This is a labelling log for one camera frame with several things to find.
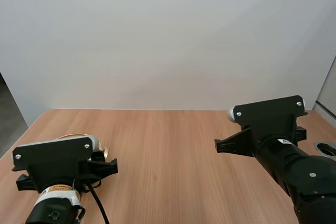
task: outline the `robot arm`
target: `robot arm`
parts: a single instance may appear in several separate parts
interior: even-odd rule
[[[306,130],[296,118],[306,115],[293,96],[235,106],[228,112],[241,131],[215,140],[217,152],[255,157],[291,197],[300,224],[336,222],[336,162],[309,156],[298,148]]]

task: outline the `wire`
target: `wire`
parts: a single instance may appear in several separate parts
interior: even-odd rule
[[[56,139],[62,139],[62,138],[66,138],[66,137],[70,137],[70,136],[88,136],[88,134],[85,134],[85,133],[74,133],[74,134],[68,134],[68,135],[65,135],[65,136],[60,136]]]
[[[94,191],[94,188],[92,187],[92,184],[90,182],[86,181],[86,185],[89,187],[92,196],[94,197],[94,199],[97,202],[99,210],[101,211],[101,214],[103,215],[105,224],[110,224],[109,219],[107,218],[107,215],[105,213],[104,207],[103,207],[102,203],[100,202],[96,192]]]

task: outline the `wood grain surface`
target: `wood grain surface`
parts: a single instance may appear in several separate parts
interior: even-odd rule
[[[315,112],[298,119],[308,131],[299,147],[336,142],[336,130]],[[97,194],[111,223],[297,223],[291,199],[251,157],[217,154],[214,139],[239,131],[225,111],[51,110],[14,146],[70,133],[98,137],[119,173]],[[38,194],[18,191],[12,147],[0,159],[0,223],[24,223]],[[82,223],[104,223],[90,194]]]

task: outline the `orange label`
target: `orange label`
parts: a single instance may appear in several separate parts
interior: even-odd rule
[[[48,191],[71,191],[72,187],[67,185],[53,185],[49,187]],[[81,200],[80,194],[76,191],[77,198]]]

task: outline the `black cable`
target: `black cable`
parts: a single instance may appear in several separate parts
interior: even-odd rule
[[[90,190],[90,192],[92,193],[92,196],[94,197],[94,199],[95,199],[96,202],[97,202],[97,205],[98,205],[98,207],[99,207],[99,210],[101,211],[101,214],[103,215],[105,224],[110,224],[109,219],[107,218],[107,215],[106,215],[105,210],[104,210],[104,208],[103,208],[103,205],[102,205],[102,203],[100,202],[100,200],[99,200],[99,198],[98,198],[96,192],[94,191],[94,188],[92,187],[92,184],[91,184],[90,182],[87,181],[87,182],[86,182],[86,185],[89,187],[89,190]]]

